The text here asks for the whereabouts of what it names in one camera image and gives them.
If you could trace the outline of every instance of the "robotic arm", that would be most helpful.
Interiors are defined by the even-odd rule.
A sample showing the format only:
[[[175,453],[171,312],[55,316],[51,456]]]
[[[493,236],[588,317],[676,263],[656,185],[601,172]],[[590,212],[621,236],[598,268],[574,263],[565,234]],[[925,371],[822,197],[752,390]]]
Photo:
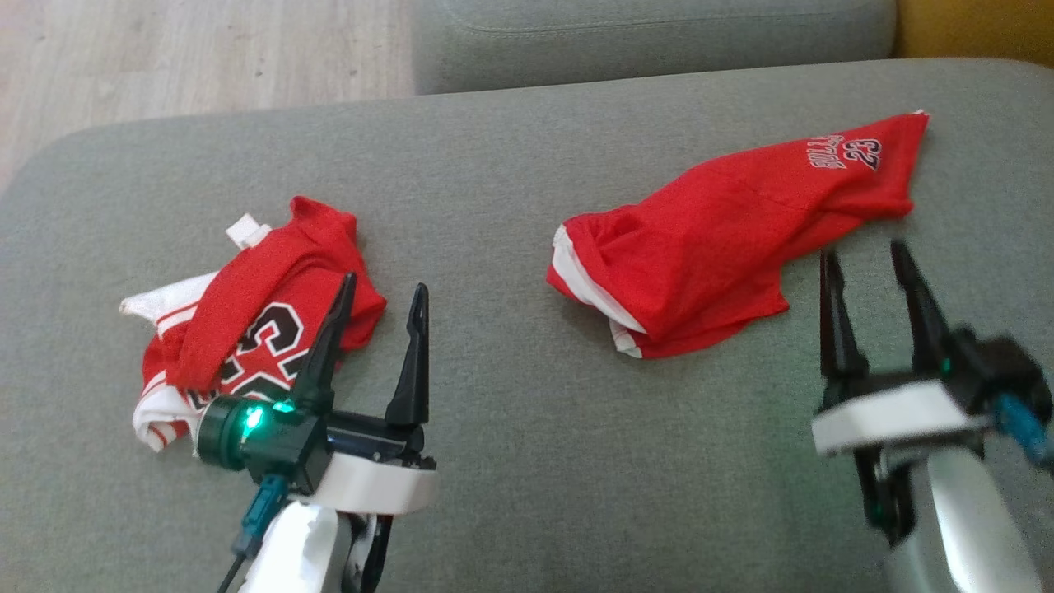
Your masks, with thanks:
[[[890,543],[885,574],[898,593],[1041,593],[1038,571],[992,476],[983,433],[1011,435],[1054,473],[1046,438],[1050,390],[1012,339],[950,331],[907,246],[892,243],[907,299],[912,369],[871,373],[842,295],[838,256],[822,255],[821,372],[813,421],[817,453],[852,453],[864,517]]]
[[[438,492],[435,461],[422,455],[428,421],[428,288],[410,308],[410,344],[385,417],[333,410],[339,342],[355,274],[337,291],[289,398],[215,398],[197,452],[206,463],[248,470],[259,490],[231,549],[226,592],[246,559],[240,593],[372,593],[380,580],[392,520]]]

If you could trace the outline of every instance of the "fabric upholstery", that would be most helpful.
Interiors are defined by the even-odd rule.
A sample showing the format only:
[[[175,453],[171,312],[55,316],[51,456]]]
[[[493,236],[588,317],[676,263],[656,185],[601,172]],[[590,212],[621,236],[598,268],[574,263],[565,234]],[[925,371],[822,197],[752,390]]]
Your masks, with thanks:
[[[218,268],[236,251],[229,223],[282,223],[304,193],[358,216],[389,299],[336,376],[343,409],[384,413],[415,282],[431,292],[426,451],[443,487],[396,521],[382,591],[884,591],[852,460],[813,449],[817,257],[784,270],[787,314],[640,361],[546,283],[552,233],[702,160],[925,107],[915,212],[839,244],[860,345],[875,368],[910,363],[887,244],[902,235],[951,321],[1009,333],[1050,367],[1052,98],[1039,66],[901,60],[70,136],[0,197],[0,590],[215,589],[254,487],[187,443],[136,440],[151,330],[117,307]],[[1004,439],[989,461],[1050,586],[1054,483]]]
[[[416,0],[418,94],[889,57],[895,0]]]

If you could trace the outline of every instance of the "yellow object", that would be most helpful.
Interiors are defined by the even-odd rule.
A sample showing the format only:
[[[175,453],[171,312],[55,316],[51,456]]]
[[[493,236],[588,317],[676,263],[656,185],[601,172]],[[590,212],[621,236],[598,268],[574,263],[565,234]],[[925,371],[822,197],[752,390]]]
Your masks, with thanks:
[[[896,56],[1011,58],[1054,67],[1054,0],[899,0]]]

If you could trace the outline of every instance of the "jersey number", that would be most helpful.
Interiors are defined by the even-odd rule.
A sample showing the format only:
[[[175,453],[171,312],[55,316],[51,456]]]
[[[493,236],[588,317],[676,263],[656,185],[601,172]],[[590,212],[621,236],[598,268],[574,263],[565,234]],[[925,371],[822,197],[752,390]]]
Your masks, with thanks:
[[[842,156],[847,160],[859,160],[872,171],[878,171],[881,160],[878,153],[882,152],[882,142],[878,140],[851,140],[842,144]]]

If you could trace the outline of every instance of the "blue cable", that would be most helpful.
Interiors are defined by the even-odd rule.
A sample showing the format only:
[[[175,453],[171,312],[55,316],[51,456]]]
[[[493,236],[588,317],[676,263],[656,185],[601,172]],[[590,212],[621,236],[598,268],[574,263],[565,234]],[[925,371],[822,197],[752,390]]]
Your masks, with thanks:
[[[256,491],[253,503],[241,517],[241,533],[231,545],[235,556],[256,557],[264,546],[264,535],[271,521],[278,515],[289,497],[289,481],[276,475],[265,476]]]
[[[995,401],[995,421],[999,431],[1013,437],[1024,450],[1024,456],[1036,468],[1054,474],[1054,441],[1021,400],[1010,394]]]

